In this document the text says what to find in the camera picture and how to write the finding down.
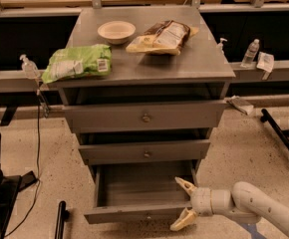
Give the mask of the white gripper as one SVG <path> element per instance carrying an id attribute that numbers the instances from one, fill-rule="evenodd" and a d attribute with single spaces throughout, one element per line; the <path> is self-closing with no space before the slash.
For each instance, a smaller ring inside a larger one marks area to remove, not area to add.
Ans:
<path id="1" fill-rule="evenodd" d="M 179 217 L 170 225 L 171 231 L 179 231 L 192 224 L 198 216 L 212 216 L 211 190 L 205 187 L 198 187 L 180 177 L 175 178 L 176 183 L 190 196 L 192 209 L 184 208 Z"/>

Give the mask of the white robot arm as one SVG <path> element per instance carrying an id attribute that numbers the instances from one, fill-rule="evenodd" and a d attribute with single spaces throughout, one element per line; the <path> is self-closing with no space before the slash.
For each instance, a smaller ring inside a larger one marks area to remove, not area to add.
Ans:
<path id="1" fill-rule="evenodd" d="M 197 187 L 180 177 L 175 181 L 190 197 L 191 208 L 182 210 L 171 231 L 192 224 L 196 217 L 222 215 L 240 224 L 256 224 L 264 218 L 289 238 L 289 207 L 256 186 L 239 181 L 227 190 Z"/>

